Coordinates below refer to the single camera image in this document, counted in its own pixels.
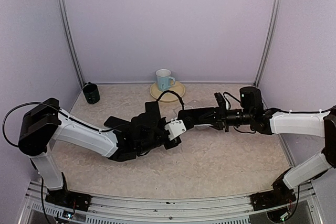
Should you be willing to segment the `black smartphone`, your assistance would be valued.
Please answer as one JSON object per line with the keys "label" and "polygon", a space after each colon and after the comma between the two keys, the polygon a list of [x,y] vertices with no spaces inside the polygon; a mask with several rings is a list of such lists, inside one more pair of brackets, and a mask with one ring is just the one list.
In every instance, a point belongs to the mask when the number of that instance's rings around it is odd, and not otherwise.
{"label": "black smartphone", "polygon": [[180,110],[177,119],[182,120],[185,124],[192,123],[193,125],[214,125],[217,122],[214,107]]}

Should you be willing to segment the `lilac phone case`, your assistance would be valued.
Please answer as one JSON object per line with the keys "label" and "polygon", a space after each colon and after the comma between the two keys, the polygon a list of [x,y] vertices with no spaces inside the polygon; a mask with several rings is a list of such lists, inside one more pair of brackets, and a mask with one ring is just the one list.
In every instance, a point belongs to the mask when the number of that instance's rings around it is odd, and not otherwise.
{"label": "lilac phone case", "polygon": [[205,130],[210,128],[212,125],[211,124],[201,124],[201,125],[195,125],[195,128],[197,130]]}

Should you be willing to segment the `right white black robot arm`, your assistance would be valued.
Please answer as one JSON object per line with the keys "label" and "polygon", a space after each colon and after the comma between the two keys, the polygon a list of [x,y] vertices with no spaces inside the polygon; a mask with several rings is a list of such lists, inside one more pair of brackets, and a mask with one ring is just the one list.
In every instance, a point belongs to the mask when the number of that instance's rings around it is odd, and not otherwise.
{"label": "right white black robot arm", "polygon": [[217,107],[185,110],[179,113],[179,118],[187,121],[188,128],[209,124],[217,130],[228,131],[231,126],[249,125],[252,131],[264,135],[302,134],[324,139],[324,148],[320,152],[282,175],[283,185],[278,185],[268,194],[273,205],[287,199],[289,189],[335,167],[335,108],[318,112],[264,109],[258,88],[243,87],[239,93],[240,109],[226,109],[224,96],[216,93]]}

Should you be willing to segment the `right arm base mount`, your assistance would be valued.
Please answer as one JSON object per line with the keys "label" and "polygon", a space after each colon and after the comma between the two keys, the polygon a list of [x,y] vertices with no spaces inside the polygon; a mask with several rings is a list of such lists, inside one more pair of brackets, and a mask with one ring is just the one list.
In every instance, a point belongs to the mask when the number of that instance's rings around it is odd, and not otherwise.
{"label": "right arm base mount", "polygon": [[250,195],[254,211],[278,207],[296,201],[293,189],[289,189],[284,182],[274,182],[272,190]]}

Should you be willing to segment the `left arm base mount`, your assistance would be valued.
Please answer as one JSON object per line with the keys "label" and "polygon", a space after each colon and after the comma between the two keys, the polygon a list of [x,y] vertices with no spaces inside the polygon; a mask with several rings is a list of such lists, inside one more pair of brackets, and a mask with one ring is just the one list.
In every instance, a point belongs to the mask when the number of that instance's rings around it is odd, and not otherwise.
{"label": "left arm base mount", "polygon": [[48,203],[85,212],[89,209],[91,199],[89,194],[66,190],[49,190],[45,198]]}

